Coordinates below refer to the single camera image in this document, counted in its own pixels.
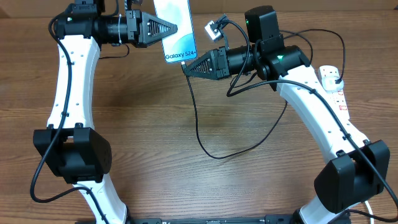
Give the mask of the Samsung Galaxy smartphone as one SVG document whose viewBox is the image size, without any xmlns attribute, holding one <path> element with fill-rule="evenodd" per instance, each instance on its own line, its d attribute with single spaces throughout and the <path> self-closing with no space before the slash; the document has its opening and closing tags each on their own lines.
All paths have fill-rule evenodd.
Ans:
<svg viewBox="0 0 398 224">
<path fill-rule="evenodd" d="M 189 0 L 154 0 L 157 17 L 177 26 L 176 33 L 162 39 L 167 63 L 184 62 L 197 57 Z"/>
</svg>

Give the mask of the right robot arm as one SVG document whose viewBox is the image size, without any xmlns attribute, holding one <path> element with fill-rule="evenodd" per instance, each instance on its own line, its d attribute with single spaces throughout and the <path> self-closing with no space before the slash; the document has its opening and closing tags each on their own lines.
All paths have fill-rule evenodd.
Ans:
<svg viewBox="0 0 398 224">
<path fill-rule="evenodd" d="M 317 142 L 325 167 L 314 181 L 315 198 L 291 215 L 266 215 L 266 223 L 349 223 L 355 206 L 390 191 L 386 182 L 390 150 L 370 141 L 339 114 L 310 60 L 295 46 L 285 46 L 271 6 L 246 11 L 246 45 L 208 51 L 183 64 L 187 78 L 220 80 L 256 71 L 300 116 Z"/>
</svg>

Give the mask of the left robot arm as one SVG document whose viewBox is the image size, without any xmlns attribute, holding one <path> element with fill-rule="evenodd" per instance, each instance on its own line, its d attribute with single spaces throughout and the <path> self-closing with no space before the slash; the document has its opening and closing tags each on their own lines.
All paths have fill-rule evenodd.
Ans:
<svg viewBox="0 0 398 224">
<path fill-rule="evenodd" d="M 173 23 L 132 8 L 105 13 L 103 1 L 75 1 L 49 23 L 59 52 L 55 100 L 45 129 L 34 131 L 40 165 L 82 194 L 96 223 L 132 223 L 110 178 L 110 143 L 95 131 L 93 84 L 104 44 L 145 48 L 178 30 Z"/>
</svg>

